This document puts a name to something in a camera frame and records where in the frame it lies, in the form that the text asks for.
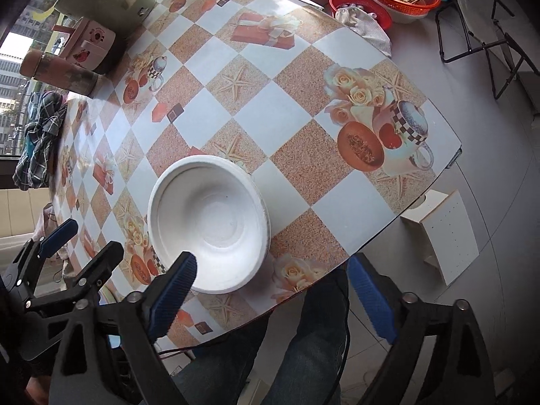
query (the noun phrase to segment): metal screw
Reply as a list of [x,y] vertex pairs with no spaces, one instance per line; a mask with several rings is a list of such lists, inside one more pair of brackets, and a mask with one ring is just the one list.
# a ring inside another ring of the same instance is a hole
[[456,306],[461,310],[461,311],[466,311],[467,309],[470,308],[470,305],[469,305],[469,302],[467,300],[463,300],[463,299],[459,299],[456,301]]
[[142,298],[142,293],[139,291],[133,291],[126,297],[129,303],[137,303]]
[[416,303],[418,301],[418,297],[414,292],[405,292],[401,298],[405,303],[409,304]]
[[84,309],[87,306],[88,306],[87,299],[80,299],[78,302],[75,303],[75,307],[79,310]]

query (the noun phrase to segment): dark blue jeans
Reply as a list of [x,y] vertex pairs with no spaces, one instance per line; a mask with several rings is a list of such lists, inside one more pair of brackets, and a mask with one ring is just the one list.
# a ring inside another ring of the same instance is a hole
[[[291,340],[263,405],[322,405],[345,348],[348,280],[336,269],[308,289]],[[236,405],[263,342],[269,315],[204,348],[173,380],[190,405]],[[329,405],[340,403],[339,385]]]

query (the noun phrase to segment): paper bowl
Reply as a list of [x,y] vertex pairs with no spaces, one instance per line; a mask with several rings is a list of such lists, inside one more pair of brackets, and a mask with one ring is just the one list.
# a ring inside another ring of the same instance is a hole
[[245,285],[268,252],[268,211],[251,177],[228,160],[192,155],[159,177],[148,205],[148,233],[169,268],[182,251],[197,261],[193,289],[225,294]]

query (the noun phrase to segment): white cloth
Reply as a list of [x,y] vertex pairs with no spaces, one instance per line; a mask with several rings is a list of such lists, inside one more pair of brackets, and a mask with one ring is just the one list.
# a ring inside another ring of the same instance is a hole
[[355,5],[351,5],[338,9],[335,18],[341,24],[345,24],[355,31],[382,54],[388,58],[392,57],[390,38],[370,14]]

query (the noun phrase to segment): plaid cloth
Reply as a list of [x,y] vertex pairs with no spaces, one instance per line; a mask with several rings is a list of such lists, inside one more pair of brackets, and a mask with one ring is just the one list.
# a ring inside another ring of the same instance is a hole
[[48,91],[40,98],[37,111],[35,103],[29,105],[28,114],[32,121],[24,128],[25,147],[13,175],[19,189],[37,189],[49,185],[47,164],[67,106],[67,103],[62,105],[62,96],[54,91]]

